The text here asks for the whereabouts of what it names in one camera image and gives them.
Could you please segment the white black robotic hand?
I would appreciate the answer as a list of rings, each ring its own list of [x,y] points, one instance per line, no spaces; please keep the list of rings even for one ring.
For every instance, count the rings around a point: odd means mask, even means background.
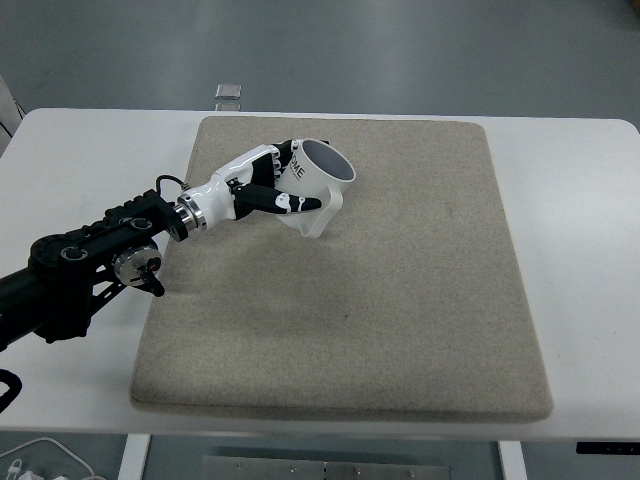
[[[208,183],[185,187],[174,211],[189,231],[200,232],[255,210],[276,215],[317,210],[322,206],[319,199],[276,188],[292,157],[291,140],[259,145],[218,168]]]

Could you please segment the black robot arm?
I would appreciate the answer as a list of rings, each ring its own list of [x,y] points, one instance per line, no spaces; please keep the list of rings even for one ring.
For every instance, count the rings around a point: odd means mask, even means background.
[[[155,187],[99,221],[35,241],[26,268],[1,280],[1,346],[31,333],[47,343],[84,337],[92,316],[128,286],[163,296],[153,238],[187,238],[176,208]]]

